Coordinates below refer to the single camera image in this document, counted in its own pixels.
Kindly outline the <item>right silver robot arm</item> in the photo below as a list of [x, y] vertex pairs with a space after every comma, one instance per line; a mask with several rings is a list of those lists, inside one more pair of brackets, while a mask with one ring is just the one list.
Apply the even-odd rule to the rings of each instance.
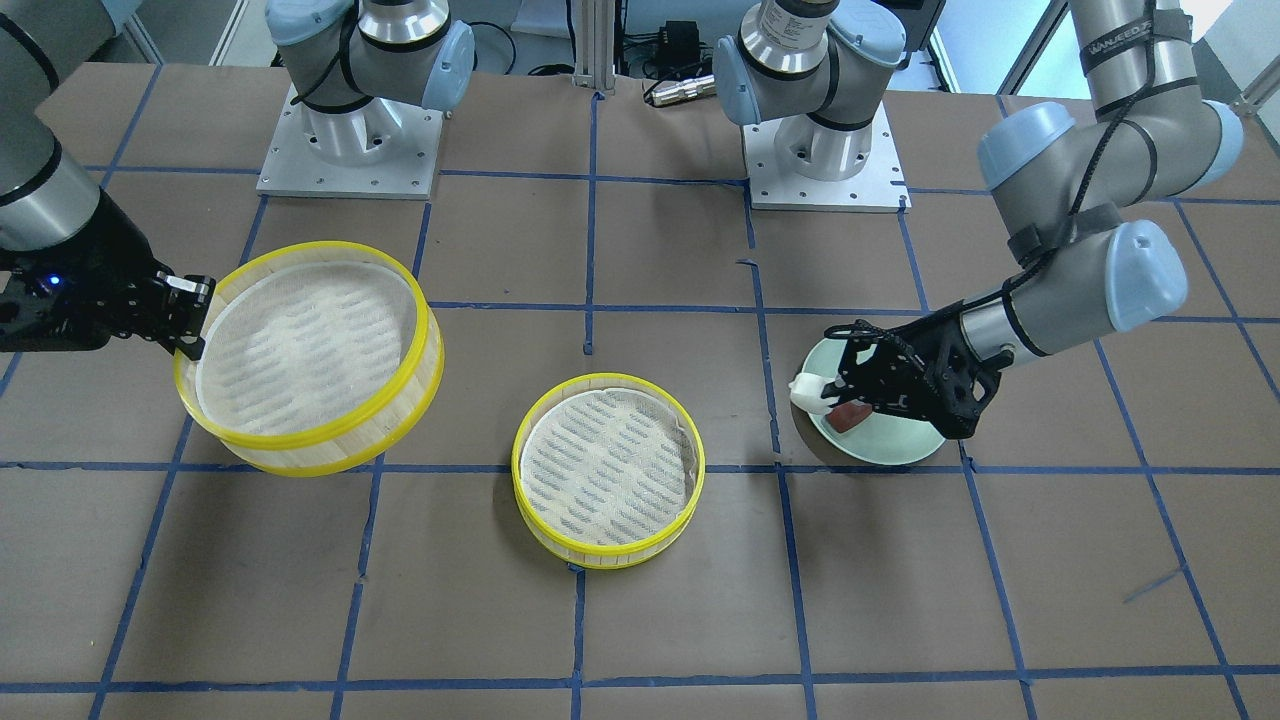
[[[42, 110], [120, 36], [136, 1], [3, 4], [3, 351], [88, 352], [140, 338], [200, 360], [219, 283], [175, 273], [49, 124]], [[337, 128], [365, 124], [375, 158], [394, 104], [456, 109], [476, 65], [472, 27], [448, 1], [269, 1], [268, 37], [308, 137], [355, 160]]]

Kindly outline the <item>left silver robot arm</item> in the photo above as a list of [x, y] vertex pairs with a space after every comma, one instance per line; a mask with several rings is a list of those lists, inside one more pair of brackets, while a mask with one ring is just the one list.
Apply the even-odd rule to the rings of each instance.
[[[799, 373], [791, 402], [818, 416], [881, 413], [974, 434], [1001, 375], [1038, 357], [1126, 332], [1179, 309], [1187, 273], [1152, 222], [1124, 208], [1222, 177], [1243, 146], [1240, 119], [1203, 97], [1192, 18], [1176, 1], [1073, 1], [1094, 104], [1080, 126], [1039, 102], [995, 126], [977, 158], [1018, 274], [892, 329], [833, 325], [837, 368]], [[737, 126], [800, 120], [835, 137], [869, 129], [904, 50], [896, 15], [869, 1], [763, 1], [721, 38], [712, 70]]]

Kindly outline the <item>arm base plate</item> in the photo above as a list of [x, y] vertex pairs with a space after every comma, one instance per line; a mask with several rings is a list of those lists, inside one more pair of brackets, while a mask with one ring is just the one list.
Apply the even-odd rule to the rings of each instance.
[[428, 201], [448, 115], [385, 99], [346, 114], [285, 101], [256, 188], [273, 197]]
[[826, 128], [809, 117], [745, 126], [742, 150], [756, 210], [896, 213], [913, 206], [884, 105], [855, 131]]

